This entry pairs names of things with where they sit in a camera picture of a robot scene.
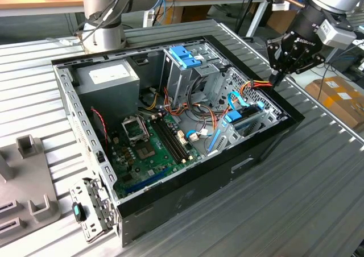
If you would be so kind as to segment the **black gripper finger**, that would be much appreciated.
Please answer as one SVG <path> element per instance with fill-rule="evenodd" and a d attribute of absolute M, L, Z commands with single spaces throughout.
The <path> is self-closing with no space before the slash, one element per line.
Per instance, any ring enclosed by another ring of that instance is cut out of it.
<path fill-rule="evenodd" d="M 269 82 L 273 86 L 279 86 L 284 79 L 284 56 L 282 56 L 282 37 L 268 39 L 266 42 L 268 61 L 271 67 Z"/>
<path fill-rule="evenodd" d="M 325 62 L 325 57 L 320 53 L 310 50 L 291 50 L 283 54 L 280 62 L 280 82 L 293 73 L 301 74 Z"/>

